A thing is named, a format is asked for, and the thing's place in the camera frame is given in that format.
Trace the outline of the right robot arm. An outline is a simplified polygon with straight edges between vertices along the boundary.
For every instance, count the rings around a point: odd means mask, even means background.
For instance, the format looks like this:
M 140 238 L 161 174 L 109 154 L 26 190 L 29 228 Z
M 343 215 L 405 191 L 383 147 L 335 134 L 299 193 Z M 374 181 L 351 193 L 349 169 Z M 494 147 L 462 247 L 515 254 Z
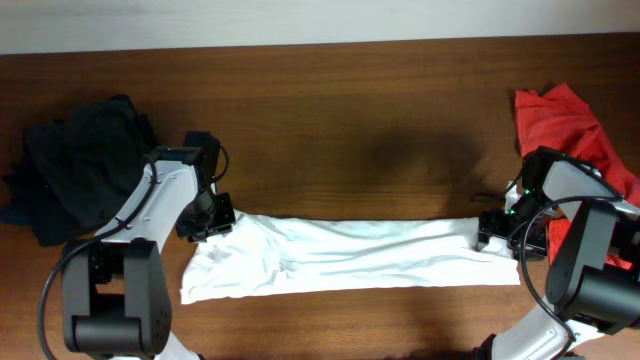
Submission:
M 511 206 L 479 218 L 476 249 L 506 242 L 535 307 L 475 359 L 572 359 L 574 348 L 639 326 L 639 210 L 596 167 L 540 146 Z

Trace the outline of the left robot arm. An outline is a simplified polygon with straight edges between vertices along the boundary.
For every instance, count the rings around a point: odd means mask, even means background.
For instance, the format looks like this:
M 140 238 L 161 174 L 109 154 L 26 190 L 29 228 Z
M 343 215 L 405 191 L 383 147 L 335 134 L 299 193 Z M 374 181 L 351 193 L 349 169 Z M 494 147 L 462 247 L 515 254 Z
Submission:
M 171 233 L 190 243 L 231 231 L 231 199 L 215 189 L 228 155 L 209 132 L 155 148 L 128 200 L 91 240 L 68 250 L 61 276 L 63 339 L 92 359 L 196 359 L 172 331 L 162 249 Z

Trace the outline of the white printed t-shirt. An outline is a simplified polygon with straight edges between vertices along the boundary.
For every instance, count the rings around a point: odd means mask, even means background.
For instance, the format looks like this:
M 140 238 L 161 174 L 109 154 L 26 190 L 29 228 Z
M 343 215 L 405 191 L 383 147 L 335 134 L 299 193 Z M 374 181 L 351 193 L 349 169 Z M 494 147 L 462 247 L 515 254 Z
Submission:
M 519 284 L 505 241 L 477 250 L 476 218 L 324 221 L 237 212 L 230 233 L 197 246 L 184 305 L 321 291 Z

